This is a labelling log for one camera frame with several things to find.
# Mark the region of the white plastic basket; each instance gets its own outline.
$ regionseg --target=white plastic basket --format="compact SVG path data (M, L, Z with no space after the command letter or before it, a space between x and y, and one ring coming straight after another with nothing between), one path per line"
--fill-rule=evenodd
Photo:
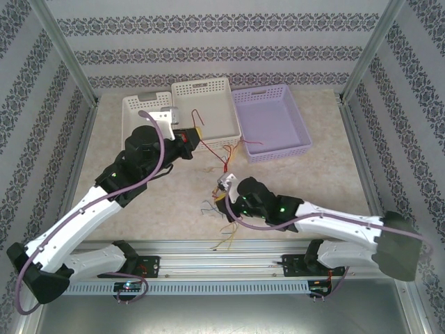
M172 106L172 93L142 93L128 96L122 100L122 149L125 149L125 139L131 136L132 131L147 125L146 119L140 117L140 110L150 112L159 111L163 106Z
M192 110L199 112L204 125L195 114L202 140L210 148L236 145L241 137L238 117L227 78L177 82L172 85L173 105L179 109L178 127L192 127ZM196 150L206 150L199 144Z

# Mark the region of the metal floor panel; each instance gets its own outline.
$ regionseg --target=metal floor panel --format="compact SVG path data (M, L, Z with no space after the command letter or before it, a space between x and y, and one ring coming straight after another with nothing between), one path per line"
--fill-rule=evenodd
M301 294L62 296L43 309L39 334L405 334L392 280L348 280L326 302Z

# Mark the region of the metal frame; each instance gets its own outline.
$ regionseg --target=metal frame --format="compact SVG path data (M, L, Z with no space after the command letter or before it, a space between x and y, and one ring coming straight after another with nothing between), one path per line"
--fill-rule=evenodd
M79 62L77 61L74 52L71 50L63 32L61 31L56 19L52 15L45 0L29 0L31 8L37 15L40 23L47 32L57 52L62 57L63 62L67 66L70 74L76 81L77 86L80 88L83 96L88 101L90 106L95 106L97 102L97 96L94 93L87 76L83 72Z
M347 103L339 103L339 110L341 117L343 118L346 134L348 135L351 150L353 151L355 164L357 165L357 171L362 182L369 209L372 215L381 215L383 210L379 204L377 191L373 185L371 172L366 162L363 147L359 144L357 128L354 126L349 106ZM396 283L398 296L411 333L432 333L416 285L414 283L401 282L398 280L394 280L394 282Z
M389 0L382 17L379 19L371 37L369 38L368 44L366 44L356 66L346 82L345 88L341 92L343 101L348 101L353 95L354 90L360 83L360 80L362 80L363 74L366 72L369 63L374 58L374 55L380 44L382 44L382 41L385 39L392 22L395 20L405 2L405 0Z
M70 285L64 296L113 296L115 281L80 282ZM137 296L145 291L123 291L121 296ZM311 294L307 280L229 280L229 281L174 281L150 280L150 296L233 296L258 294Z
M93 93L86 75L83 73L60 27L58 27L56 20L48 9L45 0L30 0L30 3L82 93L93 106L93 110L89 116L88 128L83 135L78 157L76 158L75 171L70 180L67 200L64 203L63 211L66 212L69 210L74 198L76 190L75 184L79 181L81 167L86 155L88 141L97 112L97 97ZM369 63L404 3L405 0L389 1L371 39L351 73L342 94L336 96L369 209L372 214L376 215L382 214L378 196L372 183L372 177L366 163L363 149L359 144L357 130L352 121L350 110L348 105L342 102L348 101L353 95L355 88L366 72ZM87 241L82 243L77 249L81 252L97 250L109 243L110 241ZM217 241L135 241L131 242L131 245L141 255L160 255L162 257L162 263L159 268L159 278L157 278L156 281L185 283L217 280L242 280L252 282L269 280L271 282L278 282L286 280L295 281L296 278L285 278L282 273L282 268L273 263L279 261L281 255L284 253L305 253L309 241L301 239L240 240L233 241L230 250L224 249L224 246L222 246L220 250L212 250L211 247L217 243ZM348 279L388 278L377 269L351 268L350 273ZM301 277L298 279L307 280L318 278ZM432 331L416 285L414 283L396 281L396 287L411 333L431 333ZM35 298L27 289L23 291L22 299L25 308L32 307L36 302ZM13 326L14 329L12 333L35 333L38 328L42 310L43 308L39 308L32 315L19 317L17 325Z

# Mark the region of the red wire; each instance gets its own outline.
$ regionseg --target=red wire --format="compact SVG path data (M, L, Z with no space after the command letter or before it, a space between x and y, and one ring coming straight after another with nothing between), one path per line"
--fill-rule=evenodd
M196 115L198 116L198 118L201 121L201 124L204 125L204 121L201 118L200 112L197 109L193 109L192 110L192 120L193 120L193 127L196 127L196 122L195 122L195 115L193 113L196 113ZM217 157L219 160L222 161L222 163L224 164L224 166L226 165L226 162L223 160L223 158L221 158L219 155L217 155L202 139L201 139L201 143L210 151L213 153L213 155L215 155L215 157Z
M217 155L209 146L207 146L207 144L204 142L204 141L202 141L202 139L201 139L201 143L210 151L210 152L212 152L214 155L215 155L215 157L217 157L219 160L221 160L222 161L222 163L225 165L225 161L223 160L223 158L221 158L219 155Z
M229 145L224 145L222 148L224 148L229 153L229 156L227 157L227 160L224 163L224 173L226 173L229 170L229 161L230 161L230 158L232 158L233 151L232 151L232 147Z
M332 270L329 270L329 287L327 287L328 289L332 286Z
M193 127L196 127L195 116L193 115L193 112L194 112L194 111L196 111L197 116L200 118L201 124L204 125L204 121L202 120L199 111L198 111L197 109L193 109L193 110L192 110Z

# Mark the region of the purple plastic basket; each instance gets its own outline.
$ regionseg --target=purple plastic basket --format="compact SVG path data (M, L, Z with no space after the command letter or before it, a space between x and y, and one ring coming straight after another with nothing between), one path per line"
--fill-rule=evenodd
M268 161L304 154L312 146L297 104L287 85L232 91L246 141L249 162Z

